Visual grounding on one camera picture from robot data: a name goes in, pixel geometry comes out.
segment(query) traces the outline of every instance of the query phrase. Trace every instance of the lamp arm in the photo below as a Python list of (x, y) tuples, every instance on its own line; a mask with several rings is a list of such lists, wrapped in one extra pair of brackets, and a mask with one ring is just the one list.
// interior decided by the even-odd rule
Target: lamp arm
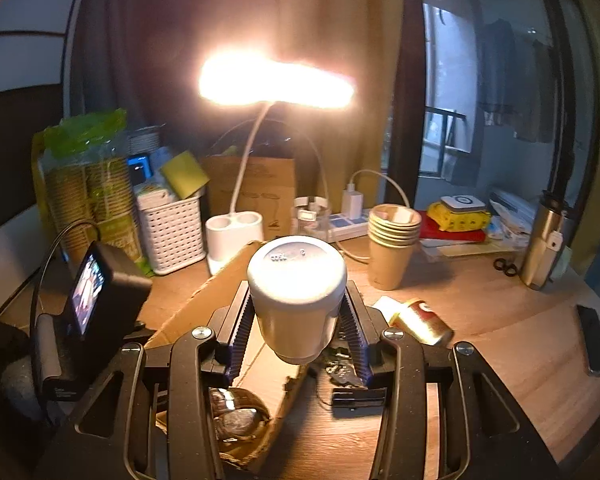
[(258, 115), (258, 118), (253, 123), (253, 128), (249, 133), (249, 137), (247, 138), (247, 145), (244, 147), (244, 153), (242, 154), (242, 160), (240, 161), (240, 170), (238, 171), (238, 177), (235, 179), (234, 186), (234, 194), (231, 196), (231, 205), (229, 206), (229, 214), (235, 214), (235, 204), (238, 202), (238, 195), (240, 195), (240, 187), (242, 186), (242, 180), (244, 178), (244, 171), (247, 169), (247, 160), (249, 158), (249, 154), (251, 153), (251, 147), (253, 146), (253, 141), (256, 138), (256, 134), (258, 133), (258, 129), (260, 129), (260, 125), (262, 121), (267, 115), (269, 109), (274, 105), (274, 102), (265, 103)]

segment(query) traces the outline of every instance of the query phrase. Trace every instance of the yellow sponge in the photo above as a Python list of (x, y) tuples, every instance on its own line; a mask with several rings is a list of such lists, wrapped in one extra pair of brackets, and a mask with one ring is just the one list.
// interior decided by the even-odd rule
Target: yellow sponge
[(209, 182), (209, 177), (188, 150), (165, 162), (160, 172), (180, 200), (190, 197)]
[(434, 202), (427, 209), (427, 216), (433, 218), (441, 231), (464, 233), (484, 229), (491, 221), (491, 213), (474, 211), (471, 213), (454, 213), (442, 202)]

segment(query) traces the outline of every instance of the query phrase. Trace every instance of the brown paper bag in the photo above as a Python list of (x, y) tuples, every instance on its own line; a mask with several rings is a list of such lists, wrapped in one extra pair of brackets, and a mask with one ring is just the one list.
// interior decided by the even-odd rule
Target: brown paper bag
[[(211, 214), (227, 214), (240, 157), (208, 156), (200, 163), (211, 179), (207, 184)], [(290, 233), (295, 197), (296, 169), (292, 158), (252, 156), (244, 172), (236, 210), (260, 213), (265, 240), (273, 240)]]

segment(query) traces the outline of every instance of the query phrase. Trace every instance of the white container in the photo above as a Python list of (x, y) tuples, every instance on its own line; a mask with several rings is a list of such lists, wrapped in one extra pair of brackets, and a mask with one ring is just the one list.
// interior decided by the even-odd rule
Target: white container
[(317, 358), (333, 336), (347, 286), (340, 253), (318, 238), (278, 238), (253, 255), (247, 279), (267, 345), (290, 364)]
[(160, 134), (156, 131), (146, 131), (144, 128), (128, 136), (129, 155), (153, 153), (160, 148)]
[(246, 244), (253, 240), (264, 241), (262, 215), (255, 211), (213, 216), (206, 221), (205, 231), (209, 249), (206, 260), (212, 276)]
[(206, 256), (200, 195), (140, 211), (149, 263), (156, 274), (169, 274)]
[(165, 188), (152, 189), (149, 191), (140, 189), (136, 191), (136, 203), (138, 204), (138, 209), (140, 211), (154, 209), (174, 202), (176, 202), (176, 198)]

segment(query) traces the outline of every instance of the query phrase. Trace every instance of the plastic basket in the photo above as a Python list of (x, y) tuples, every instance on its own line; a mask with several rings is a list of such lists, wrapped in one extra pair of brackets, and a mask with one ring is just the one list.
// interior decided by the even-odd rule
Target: plastic basket
[(163, 275), (202, 260), (200, 194), (140, 212), (152, 269)]

